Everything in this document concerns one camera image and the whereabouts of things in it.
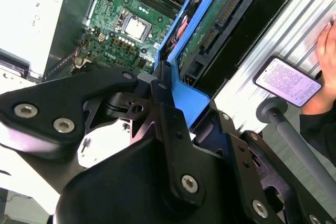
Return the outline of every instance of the green circuit board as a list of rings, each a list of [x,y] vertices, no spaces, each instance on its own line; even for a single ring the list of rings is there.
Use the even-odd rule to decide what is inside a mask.
[[[212,27],[213,27],[213,22],[216,20],[222,11],[223,6],[226,4],[228,0],[214,0],[213,3],[211,4],[209,10],[206,12],[205,16],[203,17],[202,21],[198,25],[196,31],[194,34],[191,36],[189,42],[177,58],[178,65],[180,71],[182,68],[186,65],[185,63],[192,61],[192,55],[195,52],[198,52],[200,46],[205,46],[207,47],[214,36],[210,33]],[[235,7],[236,3],[231,3],[228,10],[223,14],[223,17],[219,19],[223,19],[223,22],[225,22]]]
[[[90,43],[81,55],[101,67],[150,73],[172,22],[138,0],[98,0],[85,32]]]

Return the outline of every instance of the phone screen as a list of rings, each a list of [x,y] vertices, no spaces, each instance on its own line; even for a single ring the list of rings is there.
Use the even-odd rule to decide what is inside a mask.
[[[321,84],[313,78],[277,57],[262,67],[254,83],[298,107],[321,89]]]

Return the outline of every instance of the gray rod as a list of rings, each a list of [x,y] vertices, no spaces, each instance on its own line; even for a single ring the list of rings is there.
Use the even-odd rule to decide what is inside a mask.
[[[267,112],[267,116],[328,197],[336,202],[335,180],[330,176],[299,133],[288,122],[287,118],[278,109],[270,109]]]

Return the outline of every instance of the blue plastic bracket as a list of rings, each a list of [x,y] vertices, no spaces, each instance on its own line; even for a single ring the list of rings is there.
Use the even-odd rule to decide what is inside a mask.
[[[161,46],[156,54],[155,68],[159,64],[160,51],[163,48],[163,45],[167,43],[168,38],[170,37],[175,27],[177,26],[179,18],[182,16],[184,10],[186,9],[190,1],[191,0],[185,1],[178,16],[176,17],[174,23],[172,24],[171,29],[168,31],[166,37],[162,41]],[[204,14],[210,7],[212,1],[213,0],[202,0],[193,18],[188,24],[186,30],[184,31],[182,37],[179,39],[175,48],[170,53],[167,59],[167,61],[172,65],[172,93],[175,106],[183,111],[188,127],[191,127],[191,125],[195,122],[195,120],[198,118],[201,112],[209,104],[210,98],[206,94],[194,89],[193,87],[183,83],[180,80],[179,65],[177,63],[177,58],[184,49],[185,45],[189,41],[192,34],[194,33],[195,29],[198,27]]]

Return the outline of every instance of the white surface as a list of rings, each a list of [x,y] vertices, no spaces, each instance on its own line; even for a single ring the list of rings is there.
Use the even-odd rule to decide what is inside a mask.
[[[123,129],[124,121],[96,129],[86,135],[78,148],[78,163],[89,168],[130,145],[130,133]],[[90,141],[84,148],[84,142]]]
[[[257,120],[256,109],[271,94],[254,85],[253,77],[268,57],[280,55],[311,76],[318,73],[316,41],[335,17],[336,0],[291,0],[215,98],[236,129],[260,132],[266,126]]]
[[[34,83],[0,68],[0,94],[32,85]]]
[[[11,175],[0,174],[1,188],[33,197],[50,215],[55,213],[59,194],[16,152],[0,146],[0,170]]]
[[[5,214],[11,219],[29,223],[29,224],[46,224],[49,214],[34,200],[27,199],[25,195],[21,197],[14,195],[21,195],[14,191],[8,192]]]
[[[62,0],[0,0],[0,48],[43,75]]]

